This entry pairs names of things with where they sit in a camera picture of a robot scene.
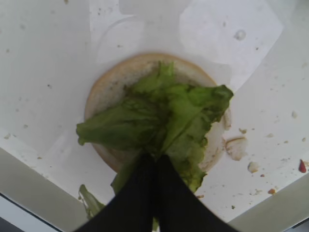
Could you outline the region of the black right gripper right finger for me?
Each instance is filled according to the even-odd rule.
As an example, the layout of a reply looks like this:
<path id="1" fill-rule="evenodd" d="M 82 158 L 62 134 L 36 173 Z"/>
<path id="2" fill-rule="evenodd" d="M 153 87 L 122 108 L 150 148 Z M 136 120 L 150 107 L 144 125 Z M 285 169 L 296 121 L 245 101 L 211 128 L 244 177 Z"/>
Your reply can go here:
<path id="1" fill-rule="evenodd" d="M 163 155 L 156 163 L 156 217 L 162 232 L 235 232 L 187 187 Z"/>

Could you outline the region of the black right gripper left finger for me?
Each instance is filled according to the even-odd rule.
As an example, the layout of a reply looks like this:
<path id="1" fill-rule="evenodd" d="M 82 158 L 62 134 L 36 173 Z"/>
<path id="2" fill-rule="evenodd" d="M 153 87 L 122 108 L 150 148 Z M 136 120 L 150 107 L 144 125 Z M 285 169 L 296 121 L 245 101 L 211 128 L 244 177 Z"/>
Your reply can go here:
<path id="1" fill-rule="evenodd" d="M 81 185 L 82 196 L 90 220 L 77 229 L 78 232 L 151 232 L 151 186 L 155 162 L 149 154 L 143 154 L 136 162 L 132 174 L 115 197 L 101 204 Z"/>

